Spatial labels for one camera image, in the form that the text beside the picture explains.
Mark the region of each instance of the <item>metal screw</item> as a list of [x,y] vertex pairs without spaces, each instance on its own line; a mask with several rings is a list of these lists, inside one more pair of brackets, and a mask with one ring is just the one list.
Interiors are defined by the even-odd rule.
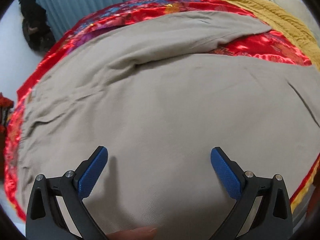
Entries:
[[39,174],[38,176],[36,176],[36,180],[41,180],[43,179],[43,175],[42,174]]
[[282,178],[282,176],[281,176],[280,174],[277,174],[277,175],[276,175],[276,179],[277,179],[277,180],[282,180],[283,178]]
[[73,176],[73,174],[74,174],[74,171],[67,171],[65,175],[67,178],[70,178]]
[[245,172],[245,175],[248,177],[248,178],[252,178],[254,176],[253,172],[252,171],[246,171]]

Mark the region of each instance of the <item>white wall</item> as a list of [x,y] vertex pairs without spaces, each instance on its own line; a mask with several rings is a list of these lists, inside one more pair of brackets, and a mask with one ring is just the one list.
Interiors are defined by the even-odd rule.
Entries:
[[41,59],[23,37],[22,15],[15,0],[0,20],[0,92],[3,96],[17,102],[16,90]]

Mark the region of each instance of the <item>red satin blanket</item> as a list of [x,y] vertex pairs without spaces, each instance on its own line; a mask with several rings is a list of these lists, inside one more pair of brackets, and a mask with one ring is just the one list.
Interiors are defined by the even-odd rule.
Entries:
[[[193,10],[226,11],[255,17],[250,11],[222,0],[131,0],[107,7],[81,19],[45,55],[34,73],[17,91],[18,104],[8,126],[8,136],[4,149],[5,192],[20,218],[25,220],[26,216],[15,198],[18,183],[18,148],[25,104],[31,100],[30,91],[33,86],[62,58],[98,35],[165,14]],[[217,49],[208,53],[257,57],[268,61],[301,66],[311,65],[308,57],[292,45],[280,32],[274,30],[237,39],[229,44],[220,45]]]

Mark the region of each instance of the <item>blue rubber pad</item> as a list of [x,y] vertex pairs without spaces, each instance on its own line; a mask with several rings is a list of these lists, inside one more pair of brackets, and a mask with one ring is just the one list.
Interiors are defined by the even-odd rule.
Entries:
[[211,151],[211,164],[229,196],[237,201],[240,200],[242,194],[240,181],[216,149]]
[[78,196],[80,199],[89,197],[94,185],[96,184],[103,168],[108,161],[108,150],[103,147],[94,158],[88,169],[84,172],[78,182]]

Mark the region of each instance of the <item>yellow quilt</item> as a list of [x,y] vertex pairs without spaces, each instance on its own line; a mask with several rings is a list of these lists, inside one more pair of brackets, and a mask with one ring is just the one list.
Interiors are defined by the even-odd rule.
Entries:
[[305,24],[268,0],[224,0],[251,11],[257,18],[281,32],[297,46],[320,71],[320,48]]

